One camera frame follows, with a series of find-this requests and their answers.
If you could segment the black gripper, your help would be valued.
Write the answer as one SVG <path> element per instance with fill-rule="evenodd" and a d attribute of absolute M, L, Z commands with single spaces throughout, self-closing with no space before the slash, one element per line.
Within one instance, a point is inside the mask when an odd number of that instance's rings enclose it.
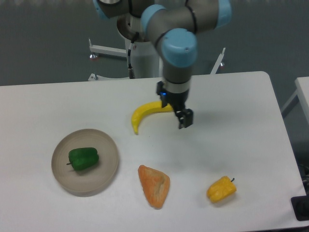
<path fill-rule="evenodd" d="M 174 90 L 168 90 L 166 83 L 159 81 L 156 84 L 156 93 L 160 97 L 162 108 L 170 104 L 174 112 L 176 112 L 179 129 L 187 128 L 193 124 L 194 112 L 185 107 L 185 102 L 189 94 L 188 89 L 186 91 L 175 92 Z"/>

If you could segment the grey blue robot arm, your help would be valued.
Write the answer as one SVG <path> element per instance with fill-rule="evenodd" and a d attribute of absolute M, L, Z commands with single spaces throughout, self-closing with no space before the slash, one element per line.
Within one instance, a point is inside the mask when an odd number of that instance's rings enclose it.
<path fill-rule="evenodd" d="M 99 16 L 109 19 L 130 15 L 140 19 L 144 35 L 163 61 L 162 81 L 156 93 L 161 109 L 170 106 L 179 121 L 179 128 L 193 124 L 194 113 L 185 107 L 192 69 L 197 59 L 196 34 L 228 24 L 232 9 L 228 0 L 187 0 L 184 6 L 167 10 L 153 0 L 95 0 Z"/>

